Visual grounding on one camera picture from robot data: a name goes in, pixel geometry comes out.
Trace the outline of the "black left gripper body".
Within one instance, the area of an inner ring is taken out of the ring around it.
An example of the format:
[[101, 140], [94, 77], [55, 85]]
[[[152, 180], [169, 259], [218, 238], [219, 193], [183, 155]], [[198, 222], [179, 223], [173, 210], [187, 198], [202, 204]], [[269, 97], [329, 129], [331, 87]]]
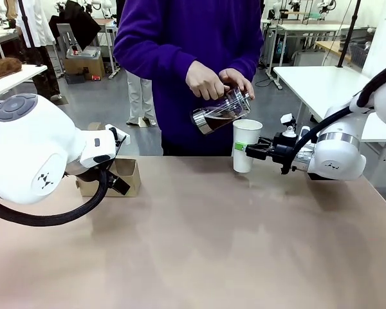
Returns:
[[109, 189], [116, 191], [122, 196], [125, 196], [131, 188], [127, 182], [125, 182], [121, 177], [113, 174], [111, 171], [107, 172], [107, 184]]

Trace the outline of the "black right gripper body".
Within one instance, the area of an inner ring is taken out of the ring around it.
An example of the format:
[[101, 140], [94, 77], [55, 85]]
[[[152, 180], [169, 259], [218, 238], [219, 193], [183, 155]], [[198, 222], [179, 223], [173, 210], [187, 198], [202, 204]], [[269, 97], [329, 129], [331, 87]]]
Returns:
[[292, 162], [293, 148], [298, 141], [298, 135], [293, 133], [290, 137], [284, 133], [276, 133], [267, 150], [267, 156], [272, 158], [274, 162]]

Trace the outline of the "person's left hand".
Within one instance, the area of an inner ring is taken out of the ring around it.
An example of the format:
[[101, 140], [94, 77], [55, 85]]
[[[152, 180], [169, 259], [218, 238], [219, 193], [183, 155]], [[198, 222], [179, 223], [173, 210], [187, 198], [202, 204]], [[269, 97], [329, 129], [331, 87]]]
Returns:
[[233, 68], [227, 68], [219, 72], [219, 78], [224, 85], [225, 92], [230, 88], [238, 87], [240, 91], [247, 92], [251, 100], [255, 99], [252, 83], [242, 73]]

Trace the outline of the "person's right hand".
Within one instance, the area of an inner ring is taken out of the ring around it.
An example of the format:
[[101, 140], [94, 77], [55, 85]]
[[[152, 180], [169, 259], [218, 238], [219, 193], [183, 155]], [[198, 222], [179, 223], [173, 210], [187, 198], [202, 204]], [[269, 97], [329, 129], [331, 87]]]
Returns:
[[225, 94], [225, 86], [208, 67], [194, 61], [188, 68], [185, 82], [196, 97], [217, 100]]

